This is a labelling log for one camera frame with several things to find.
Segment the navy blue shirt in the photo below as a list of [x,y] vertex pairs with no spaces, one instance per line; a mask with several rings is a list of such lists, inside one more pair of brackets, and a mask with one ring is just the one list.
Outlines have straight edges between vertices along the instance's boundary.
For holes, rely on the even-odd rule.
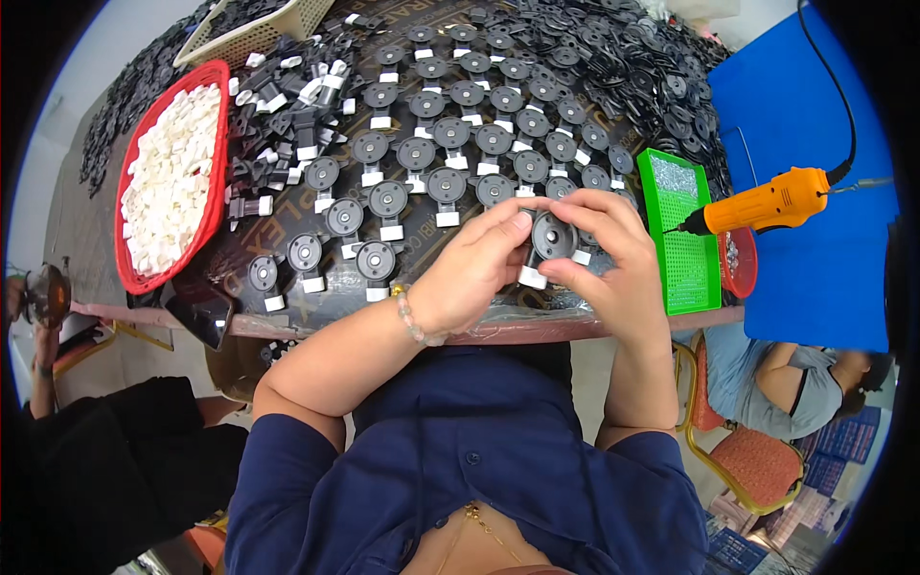
[[444,350],[353,417],[343,455],[291,417],[255,422],[230,505],[228,573],[399,573],[421,534],[472,500],[580,575],[703,568],[705,520],[677,441],[649,431],[597,450],[569,391],[521,363]]

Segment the tiled floor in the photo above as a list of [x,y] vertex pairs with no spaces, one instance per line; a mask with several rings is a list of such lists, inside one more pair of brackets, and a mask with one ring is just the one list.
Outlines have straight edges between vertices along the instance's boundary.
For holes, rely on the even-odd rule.
[[[148,335],[172,342],[175,351],[165,351],[141,339],[121,334],[111,348],[76,366],[58,382],[62,404],[82,396],[100,396],[126,385],[142,382],[155,375],[186,375],[196,397],[217,395],[204,360],[204,347],[184,330],[141,327]],[[581,418],[584,438],[591,443],[601,425],[610,367],[616,351],[616,341],[587,339],[572,343],[572,395]],[[679,389],[681,401],[685,389]],[[227,420],[248,427],[249,416],[230,416]],[[728,432],[717,429],[699,434],[697,443],[704,449],[714,447]],[[696,493],[704,507],[725,489],[725,485],[686,447],[683,435],[678,438],[687,475],[696,485]]]

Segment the beige plastic basket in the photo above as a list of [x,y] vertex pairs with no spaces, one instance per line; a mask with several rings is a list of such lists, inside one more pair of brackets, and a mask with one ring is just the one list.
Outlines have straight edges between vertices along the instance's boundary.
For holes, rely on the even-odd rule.
[[275,41],[287,34],[295,40],[303,41],[313,34],[316,26],[323,20],[329,7],[335,0],[291,0],[268,16],[253,20],[220,38],[208,41],[211,34],[211,19],[233,0],[221,0],[201,22],[191,37],[182,46],[173,66],[180,67],[187,63],[193,66],[209,60],[223,60],[233,70],[242,66],[252,52],[264,53]]

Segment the blue board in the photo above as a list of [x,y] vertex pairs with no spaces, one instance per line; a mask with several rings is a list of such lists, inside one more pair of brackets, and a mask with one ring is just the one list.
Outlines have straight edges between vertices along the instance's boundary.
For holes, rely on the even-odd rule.
[[[812,6],[805,21],[846,93],[857,122],[857,157],[838,186],[890,176],[891,156],[872,101],[840,43]],[[709,74],[736,191],[790,167],[831,170],[849,154],[846,111],[798,16],[786,18]],[[751,338],[887,351],[884,315],[887,224],[893,185],[831,196],[801,227],[756,238],[759,273],[745,301]]]

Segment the beaded bracelet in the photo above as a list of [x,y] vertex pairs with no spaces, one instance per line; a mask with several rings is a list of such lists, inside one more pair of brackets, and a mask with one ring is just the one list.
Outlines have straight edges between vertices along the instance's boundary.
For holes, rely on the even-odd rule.
[[408,329],[408,334],[416,340],[421,345],[426,345],[430,348],[436,348],[442,346],[446,337],[441,338],[429,338],[422,332],[419,326],[415,325],[415,319],[412,317],[412,310],[408,307],[408,300],[406,299],[406,292],[401,292],[397,295],[397,305],[399,305],[399,316],[402,317],[402,320],[406,322],[406,328]]

